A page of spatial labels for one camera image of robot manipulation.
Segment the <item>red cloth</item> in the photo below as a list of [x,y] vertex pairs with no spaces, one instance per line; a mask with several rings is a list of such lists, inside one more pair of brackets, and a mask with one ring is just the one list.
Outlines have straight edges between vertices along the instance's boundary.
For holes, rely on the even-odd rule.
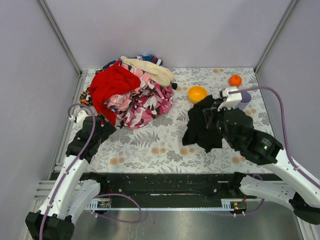
[[118,60],[105,71],[96,74],[88,89],[96,112],[113,125],[116,124],[116,115],[105,105],[105,102],[113,95],[126,94],[141,84],[140,79],[123,68],[120,63]]

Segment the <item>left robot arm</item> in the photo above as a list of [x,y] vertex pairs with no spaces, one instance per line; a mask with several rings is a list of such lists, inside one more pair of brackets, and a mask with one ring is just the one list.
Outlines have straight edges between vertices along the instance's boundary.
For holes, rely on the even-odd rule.
[[34,240],[70,240],[81,213],[103,189],[105,178],[91,173],[79,190],[76,186],[100,145],[116,127],[97,116],[76,117],[81,129],[68,144],[62,169],[37,212],[29,212],[25,223]]

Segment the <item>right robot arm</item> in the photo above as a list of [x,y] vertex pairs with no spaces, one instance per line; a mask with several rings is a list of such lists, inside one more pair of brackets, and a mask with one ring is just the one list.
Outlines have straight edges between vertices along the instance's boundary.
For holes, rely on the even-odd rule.
[[272,135],[254,129],[253,119],[242,110],[212,107],[209,112],[210,129],[216,129],[246,160],[268,169],[286,183],[280,186],[235,172],[228,181],[229,192],[272,201],[303,221],[319,225],[320,180],[289,158],[287,150]]

